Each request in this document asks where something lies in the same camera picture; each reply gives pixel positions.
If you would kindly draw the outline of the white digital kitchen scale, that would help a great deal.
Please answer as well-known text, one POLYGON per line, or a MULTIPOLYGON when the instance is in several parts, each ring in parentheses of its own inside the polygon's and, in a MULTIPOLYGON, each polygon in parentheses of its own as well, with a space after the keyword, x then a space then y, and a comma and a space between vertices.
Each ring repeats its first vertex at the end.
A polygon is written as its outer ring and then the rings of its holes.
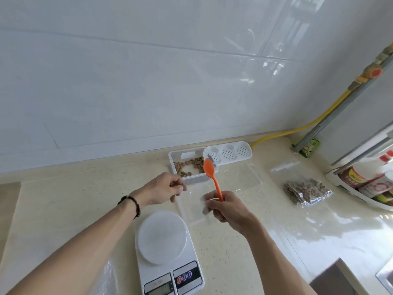
POLYGON ((205 286, 188 227, 162 210, 147 217, 135 237, 142 295, 196 295, 205 286))

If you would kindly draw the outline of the clear plastic zip bag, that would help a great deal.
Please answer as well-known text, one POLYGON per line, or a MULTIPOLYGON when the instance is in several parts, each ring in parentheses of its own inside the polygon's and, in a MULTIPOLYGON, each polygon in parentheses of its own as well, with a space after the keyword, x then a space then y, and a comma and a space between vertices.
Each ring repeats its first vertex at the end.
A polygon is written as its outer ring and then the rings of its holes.
MULTIPOLYGON (((263 185, 259 169, 248 162, 220 167, 216 176, 222 190, 232 191, 238 197, 244 196, 248 191, 259 190, 263 185)), ((203 176, 201 182, 187 183, 187 191, 177 198, 180 215, 188 228, 217 222, 213 212, 206 208, 204 199, 204 194, 213 190, 216 190, 213 180, 203 176)))

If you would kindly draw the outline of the red labelled bottle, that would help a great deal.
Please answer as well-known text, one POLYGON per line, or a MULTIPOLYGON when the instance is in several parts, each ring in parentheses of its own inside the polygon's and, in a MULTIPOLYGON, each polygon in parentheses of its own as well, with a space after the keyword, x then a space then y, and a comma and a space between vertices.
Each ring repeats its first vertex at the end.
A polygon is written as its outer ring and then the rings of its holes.
POLYGON ((359 188, 359 192, 368 198, 373 198, 393 189, 393 177, 381 177, 359 188))

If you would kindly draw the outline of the clear bag of nuts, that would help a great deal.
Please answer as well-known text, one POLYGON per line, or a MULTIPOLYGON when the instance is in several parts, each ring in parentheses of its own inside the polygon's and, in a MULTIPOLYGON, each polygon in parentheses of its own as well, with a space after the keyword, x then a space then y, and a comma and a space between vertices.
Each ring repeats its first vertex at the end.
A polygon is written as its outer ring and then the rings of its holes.
POLYGON ((334 194, 323 182, 314 178, 287 180, 282 187, 292 203, 301 207, 312 206, 334 194))

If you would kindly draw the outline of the white perforated container lid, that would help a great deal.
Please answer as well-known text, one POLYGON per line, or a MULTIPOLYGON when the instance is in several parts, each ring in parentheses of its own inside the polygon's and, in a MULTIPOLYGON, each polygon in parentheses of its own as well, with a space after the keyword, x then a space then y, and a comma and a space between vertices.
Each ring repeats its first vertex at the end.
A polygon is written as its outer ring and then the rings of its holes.
POLYGON ((248 160, 252 155, 250 145, 244 141, 207 146, 203 152, 204 159, 212 159, 216 171, 220 166, 248 160))

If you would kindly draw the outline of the chrome rack rail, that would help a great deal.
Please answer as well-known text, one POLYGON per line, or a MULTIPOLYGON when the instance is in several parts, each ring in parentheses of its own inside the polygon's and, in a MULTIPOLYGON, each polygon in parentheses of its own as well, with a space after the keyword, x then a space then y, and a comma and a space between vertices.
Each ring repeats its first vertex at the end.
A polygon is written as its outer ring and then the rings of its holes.
POLYGON ((333 174, 338 175, 361 159, 375 157, 391 147, 393 147, 393 120, 332 163, 333 174))

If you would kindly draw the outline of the white storage rack tray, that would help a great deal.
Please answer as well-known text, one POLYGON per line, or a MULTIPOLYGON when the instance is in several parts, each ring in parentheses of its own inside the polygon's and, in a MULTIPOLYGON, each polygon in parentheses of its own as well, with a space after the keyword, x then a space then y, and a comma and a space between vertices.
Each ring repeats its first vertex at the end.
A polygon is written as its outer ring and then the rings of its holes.
POLYGON ((389 206, 387 204, 377 202, 376 200, 374 200, 372 198, 368 198, 367 196, 360 193, 358 190, 356 190, 356 189, 350 187, 348 184, 344 183, 342 181, 342 179, 339 178, 338 175, 334 174, 334 171, 336 171, 336 170, 335 169, 331 170, 330 172, 325 174, 326 179, 330 183, 332 183, 333 185, 335 185, 337 187, 341 187, 348 194, 361 199, 362 201, 364 201, 365 203, 367 203, 370 206, 393 212, 393 206, 389 206))

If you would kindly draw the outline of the white bottle red cap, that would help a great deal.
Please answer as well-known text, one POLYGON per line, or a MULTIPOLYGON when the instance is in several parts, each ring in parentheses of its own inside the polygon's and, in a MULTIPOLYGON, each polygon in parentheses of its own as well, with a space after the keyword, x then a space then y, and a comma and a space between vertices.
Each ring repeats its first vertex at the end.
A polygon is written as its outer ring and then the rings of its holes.
POLYGON ((393 150, 379 157, 365 158, 348 169, 338 173, 338 177, 351 188, 357 189, 380 178, 393 169, 393 150))

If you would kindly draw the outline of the person's right forearm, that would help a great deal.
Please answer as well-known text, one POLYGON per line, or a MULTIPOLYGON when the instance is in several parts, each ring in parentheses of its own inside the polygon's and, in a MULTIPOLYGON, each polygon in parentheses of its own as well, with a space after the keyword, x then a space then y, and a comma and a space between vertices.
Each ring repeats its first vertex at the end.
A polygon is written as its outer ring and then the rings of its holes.
POLYGON ((317 295, 259 221, 246 225, 243 235, 257 265, 264 295, 317 295))

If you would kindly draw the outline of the person's left forearm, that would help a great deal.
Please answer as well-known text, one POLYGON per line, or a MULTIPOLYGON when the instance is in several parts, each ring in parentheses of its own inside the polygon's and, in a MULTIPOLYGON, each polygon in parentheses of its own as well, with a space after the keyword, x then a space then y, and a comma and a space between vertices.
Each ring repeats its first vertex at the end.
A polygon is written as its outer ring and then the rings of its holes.
POLYGON ((141 210, 135 198, 124 198, 47 257, 6 295, 86 295, 141 210))

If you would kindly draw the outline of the green sticker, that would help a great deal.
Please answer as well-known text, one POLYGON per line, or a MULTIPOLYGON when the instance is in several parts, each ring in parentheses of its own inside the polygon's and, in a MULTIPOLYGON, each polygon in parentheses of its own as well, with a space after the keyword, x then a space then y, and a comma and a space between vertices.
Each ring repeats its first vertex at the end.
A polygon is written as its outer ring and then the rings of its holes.
POLYGON ((316 138, 313 138, 299 151, 299 154, 301 154, 304 158, 309 158, 319 147, 319 145, 320 141, 316 138))

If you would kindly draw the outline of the person's right hand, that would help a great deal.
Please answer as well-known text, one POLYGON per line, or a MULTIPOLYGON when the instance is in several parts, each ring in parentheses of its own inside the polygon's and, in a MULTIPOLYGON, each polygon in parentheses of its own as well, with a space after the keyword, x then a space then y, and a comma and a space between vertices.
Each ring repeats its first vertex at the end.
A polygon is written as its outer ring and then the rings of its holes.
POLYGON ((258 219, 251 213, 242 201, 231 191, 228 191, 227 198, 227 217, 215 217, 222 223, 228 223, 231 228, 247 237, 258 226, 258 219))

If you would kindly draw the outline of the orange silicone spoon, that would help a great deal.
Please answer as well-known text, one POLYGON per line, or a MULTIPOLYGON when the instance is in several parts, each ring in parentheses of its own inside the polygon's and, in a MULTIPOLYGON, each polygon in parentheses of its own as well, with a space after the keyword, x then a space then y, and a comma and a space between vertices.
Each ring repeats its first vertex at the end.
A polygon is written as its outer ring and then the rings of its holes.
POLYGON ((215 165, 209 156, 206 159, 204 159, 203 168, 204 168, 205 174, 213 180, 217 194, 218 194, 218 198, 221 202, 223 202, 224 201, 223 195, 220 190, 219 183, 218 183, 217 179, 215 178, 215 165))

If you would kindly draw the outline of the clear plastic storage container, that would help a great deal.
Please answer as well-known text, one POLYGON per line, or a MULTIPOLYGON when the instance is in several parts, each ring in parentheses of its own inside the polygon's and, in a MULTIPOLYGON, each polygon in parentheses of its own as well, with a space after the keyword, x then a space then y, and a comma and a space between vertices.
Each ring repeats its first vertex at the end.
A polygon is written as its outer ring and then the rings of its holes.
MULTIPOLYGON (((204 149, 205 147, 198 147, 198 148, 171 151, 168 155, 170 161, 170 168, 173 171, 173 173, 176 174, 173 165, 174 162, 178 162, 181 160, 189 160, 190 158, 203 156, 204 149)), ((186 185, 202 183, 210 180, 210 178, 205 173, 199 175, 193 175, 190 177, 184 177, 181 179, 184 181, 186 185)))

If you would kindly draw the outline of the pile of brown nuts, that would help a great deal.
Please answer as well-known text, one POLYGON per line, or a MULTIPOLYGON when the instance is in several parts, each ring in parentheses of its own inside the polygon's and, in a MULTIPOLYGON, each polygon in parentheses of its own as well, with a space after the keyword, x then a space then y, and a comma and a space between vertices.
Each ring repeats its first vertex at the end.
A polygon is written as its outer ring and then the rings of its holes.
POLYGON ((181 178, 204 174, 204 157, 190 158, 173 163, 175 173, 181 178))

